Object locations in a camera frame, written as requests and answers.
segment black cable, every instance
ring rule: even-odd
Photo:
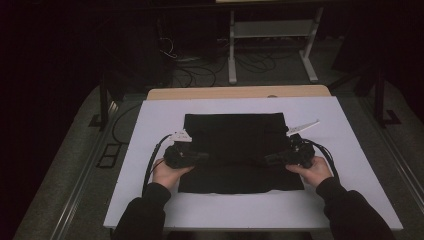
[[[158,162],[158,164],[156,164],[155,166],[153,166],[152,170],[150,171],[150,174],[152,174],[152,172],[155,170],[155,168],[156,168],[157,166],[159,166],[161,163],[163,163],[164,161],[165,161],[165,159],[164,159],[164,160],[162,160],[162,161],[160,161],[160,162]]]
[[[328,151],[327,148],[325,148],[324,146],[315,143],[309,139],[303,139],[303,141],[305,141],[305,143],[311,143],[312,145],[314,145],[315,147],[317,147],[322,154],[324,155],[324,157],[327,159],[328,165],[330,165],[331,171],[333,172],[334,177],[339,180],[339,173],[336,170],[336,166],[334,165],[334,160],[333,160],[333,156],[331,155],[330,151]]]
[[[150,169],[152,168],[153,162],[155,161],[156,155],[158,154],[160,145],[162,145],[163,141],[165,141],[165,139],[167,139],[171,135],[172,134],[168,134],[165,137],[163,137],[162,140],[160,140],[160,142],[156,144],[155,149],[153,150],[152,156],[150,157],[150,160],[149,160],[149,164],[147,165],[147,168],[146,168],[146,175],[144,176],[144,183],[143,183],[143,189],[141,190],[141,196],[143,196],[144,192],[146,192],[147,183],[149,182],[149,179],[150,179],[150,173],[151,173]]]

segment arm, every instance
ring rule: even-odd
[[[324,213],[330,220],[334,239],[395,239],[384,219],[356,191],[346,191],[340,182],[332,177],[323,158],[315,157],[313,166],[304,169],[288,165],[289,171],[299,173],[307,183],[316,187],[324,199]]]
[[[153,182],[147,185],[143,197],[132,200],[113,233],[112,239],[162,239],[165,212],[171,189],[178,179],[192,168],[172,169],[162,160],[155,162]]]

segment metal stand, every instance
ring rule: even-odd
[[[378,69],[377,81],[375,83],[375,106],[374,106],[374,117],[378,124],[382,128],[386,128],[388,124],[401,124],[399,118],[396,116],[393,110],[387,110],[389,119],[384,119],[384,77],[382,76],[382,70]]]
[[[306,72],[311,83],[317,83],[318,77],[309,60],[309,54],[314,43],[315,36],[319,27],[319,22],[324,8],[317,10],[314,19],[308,20],[286,20],[286,21],[262,21],[262,22],[235,22],[234,11],[231,11],[230,17],[230,56],[228,58],[229,83],[237,83],[237,73],[234,58],[234,39],[235,38],[254,38],[254,37],[287,37],[287,36],[306,36],[308,37],[306,46],[299,51],[300,58],[305,66]]]

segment floor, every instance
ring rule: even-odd
[[[237,86],[310,84],[297,53],[302,39],[278,39],[278,48],[255,52],[254,46],[272,46],[274,40],[239,42]],[[331,69],[341,39],[318,40],[311,52],[311,62],[319,84],[329,85],[345,76]],[[229,86],[226,57],[216,61],[178,59],[169,87]],[[373,119],[374,94],[357,97],[353,88],[357,79],[338,87],[337,96],[370,164],[398,214],[404,230],[397,239],[424,237],[422,205],[424,149],[422,122],[409,109],[402,94],[386,84],[385,108],[394,110],[402,124],[381,128]],[[138,110],[145,95],[127,95],[110,105],[110,121],[104,131],[90,127],[100,113],[99,89],[93,89],[75,116],[74,123],[59,149],[45,180],[34,198],[15,239],[108,239],[110,232],[102,224],[131,138]],[[114,157],[104,157],[105,152]],[[110,166],[116,159],[114,167]],[[329,231],[312,232],[313,239],[332,239]],[[298,239],[292,233],[196,233],[195,239]]]

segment dark background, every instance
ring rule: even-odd
[[[334,68],[349,74],[372,62],[373,69],[382,69],[424,120],[420,106],[424,93],[420,74],[424,66],[424,11],[415,2],[327,7],[318,37],[345,36]],[[108,79],[109,92],[117,100],[126,92],[165,86],[169,79],[172,63],[164,61],[157,51],[157,15],[111,18],[86,11],[96,6],[116,5],[112,1],[1,2],[2,239],[13,238],[75,114],[100,79]],[[228,15],[211,16],[212,21],[210,16],[202,21],[221,37],[227,32],[221,23]],[[213,48],[210,32],[202,31],[204,25],[165,23],[164,30],[180,39],[176,43],[180,47],[195,46],[181,34],[191,27],[198,32],[197,37],[191,36],[192,41],[206,38]],[[358,88],[367,92],[371,85],[372,81]]]

